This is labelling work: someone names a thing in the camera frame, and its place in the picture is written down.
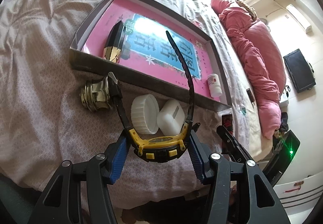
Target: yellow watch button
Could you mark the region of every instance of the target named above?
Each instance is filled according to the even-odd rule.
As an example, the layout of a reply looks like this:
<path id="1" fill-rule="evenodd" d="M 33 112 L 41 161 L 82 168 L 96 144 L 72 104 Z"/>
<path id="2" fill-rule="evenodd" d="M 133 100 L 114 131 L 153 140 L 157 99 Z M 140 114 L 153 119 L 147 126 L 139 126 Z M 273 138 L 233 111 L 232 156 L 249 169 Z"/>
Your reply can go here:
<path id="1" fill-rule="evenodd" d="M 154 153 L 146 153 L 146 159 L 155 159 Z"/>
<path id="2" fill-rule="evenodd" d="M 177 149 L 171 150 L 168 153 L 169 153 L 169 156 L 176 156 L 177 155 Z"/>

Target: watch face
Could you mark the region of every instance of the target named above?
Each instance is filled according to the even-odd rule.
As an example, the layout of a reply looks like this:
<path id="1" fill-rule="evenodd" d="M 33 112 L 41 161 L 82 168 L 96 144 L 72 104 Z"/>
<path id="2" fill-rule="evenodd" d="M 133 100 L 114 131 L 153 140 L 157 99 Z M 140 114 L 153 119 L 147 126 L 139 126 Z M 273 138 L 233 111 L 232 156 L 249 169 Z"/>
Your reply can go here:
<path id="1" fill-rule="evenodd" d="M 169 141 L 169 140 L 173 140 L 173 139 L 171 137 L 164 137 L 164 138 L 150 140 L 149 143 L 165 142 L 165 141 Z"/>

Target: white plastic container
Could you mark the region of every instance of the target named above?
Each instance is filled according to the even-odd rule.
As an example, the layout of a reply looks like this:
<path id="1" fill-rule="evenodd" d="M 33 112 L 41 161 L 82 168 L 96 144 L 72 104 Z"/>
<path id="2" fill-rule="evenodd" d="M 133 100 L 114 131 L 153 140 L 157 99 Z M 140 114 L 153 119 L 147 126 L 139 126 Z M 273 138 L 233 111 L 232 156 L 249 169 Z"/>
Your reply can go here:
<path id="1" fill-rule="evenodd" d="M 155 134 L 158 113 L 159 106 L 153 95 L 137 96 L 131 105 L 131 122 L 137 133 Z"/>
<path id="2" fill-rule="evenodd" d="M 175 99 L 168 100 L 157 116 L 157 125 L 165 136 L 178 135 L 184 121 L 184 111 Z"/>
<path id="3" fill-rule="evenodd" d="M 207 83 L 209 85 L 211 97 L 219 97 L 222 95 L 220 79 L 217 74 L 208 75 Z"/>

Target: mattress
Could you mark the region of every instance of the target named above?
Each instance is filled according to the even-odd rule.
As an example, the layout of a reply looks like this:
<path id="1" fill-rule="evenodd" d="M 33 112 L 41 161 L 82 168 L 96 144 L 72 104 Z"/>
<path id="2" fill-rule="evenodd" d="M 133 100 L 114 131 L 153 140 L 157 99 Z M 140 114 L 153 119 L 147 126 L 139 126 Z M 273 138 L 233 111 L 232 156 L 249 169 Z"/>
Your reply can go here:
<path id="1" fill-rule="evenodd" d="M 74 33 L 101 0 L 4 0 L 0 5 L 0 170 L 21 186 L 43 190 L 59 164 L 89 160 L 117 140 L 122 124 L 116 111 L 90 113 L 82 107 L 80 87 L 94 74 L 73 71 L 68 46 Z M 233 108 L 215 113 L 196 108 L 199 139 L 220 151 L 215 130 L 221 115 L 232 113 L 234 134 L 255 160 L 271 141 L 261 136 L 250 84 L 229 39 L 208 2 L 156 0 L 201 28 L 214 41 L 230 89 Z M 152 93 L 162 106 L 168 99 L 123 84 L 126 112 L 132 100 Z M 187 111 L 187 104 L 181 103 Z M 114 207 L 132 208 L 201 188 L 188 153 L 164 164 L 146 163 L 130 151 L 120 179 L 109 186 Z M 86 187 L 82 186 L 82 204 Z"/>

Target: blue gripper pad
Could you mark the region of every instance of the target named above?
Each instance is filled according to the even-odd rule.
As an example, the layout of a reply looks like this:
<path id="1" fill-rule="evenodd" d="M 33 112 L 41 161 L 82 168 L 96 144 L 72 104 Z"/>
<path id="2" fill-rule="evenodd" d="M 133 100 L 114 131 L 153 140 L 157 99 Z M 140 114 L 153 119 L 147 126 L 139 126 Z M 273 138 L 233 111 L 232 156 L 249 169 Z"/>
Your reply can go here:
<path id="1" fill-rule="evenodd" d="M 190 144 L 188 146 L 188 153 L 190 155 L 190 158 L 191 158 L 191 161 L 192 161 L 192 164 L 193 164 L 193 168 L 194 168 L 194 171 L 195 171 L 196 178 L 198 180 L 200 180 L 201 183 L 202 183 L 204 178 L 205 178 L 205 176 L 203 174 L 204 166 L 203 166 L 203 162 L 202 162 L 202 159 L 200 157 L 200 154 L 197 151 L 197 147 L 195 145 L 195 142 L 193 140 L 192 135 L 190 135 Z"/>
<path id="2" fill-rule="evenodd" d="M 110 174 L 110 181 L 112 185 L 120 178 L 127 155 L 128 155 L 127 139 L 123 138 L 112 161 L 111 174 Z"/>

